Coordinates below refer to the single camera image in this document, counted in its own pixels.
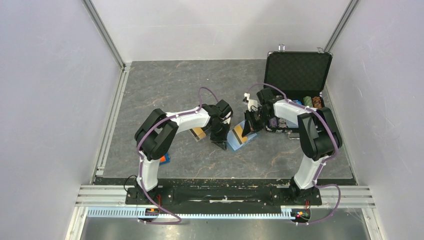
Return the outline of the blue card holder wallet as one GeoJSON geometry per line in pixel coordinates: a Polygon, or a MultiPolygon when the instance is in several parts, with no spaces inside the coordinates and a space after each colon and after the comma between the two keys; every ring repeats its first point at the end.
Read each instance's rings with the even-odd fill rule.
{"type": "Polygon", "coordinates": [[[257,137],[257,133],[249,133],[247,136],[242,136],[245,126],[245,121],[241,121],[239,124],[232,127],[227,135],[227,145],[233,151],[237,151],[243,146],[247,145],[254,138],[257,137]]]}

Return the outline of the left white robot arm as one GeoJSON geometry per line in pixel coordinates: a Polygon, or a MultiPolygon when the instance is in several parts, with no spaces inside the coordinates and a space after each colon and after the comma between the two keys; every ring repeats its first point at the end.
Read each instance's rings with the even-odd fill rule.
{"type": "Polygon", "coordinates": [[[227,149],[233,109],[225,100],[216,104],[201,104],[180,112],[153,110],[134,135],[139,155],[138,197],[145,204],[157,198],[160,159],[170,149],[177,134],[195,128],[206,128],[210,141],[227,149]]]}

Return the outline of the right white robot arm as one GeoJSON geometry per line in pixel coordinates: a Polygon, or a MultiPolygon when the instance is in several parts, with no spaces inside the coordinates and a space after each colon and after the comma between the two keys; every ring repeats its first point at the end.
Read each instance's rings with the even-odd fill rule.
{"type": "Polygon", "coordinates": [[[296,103],[283,93],[275,95],[271,88],[257,92],[257,99],[244,93],[247,104],[242,137],[265,128],[274,118],[297,125],[303,158],[297,173],[290,181],[289,199],[302,204],[317,188],[317,178],[328,159],[338,154],[342,146],[340,131],[332,111],[327,107],[314,108],[296,103]]]}

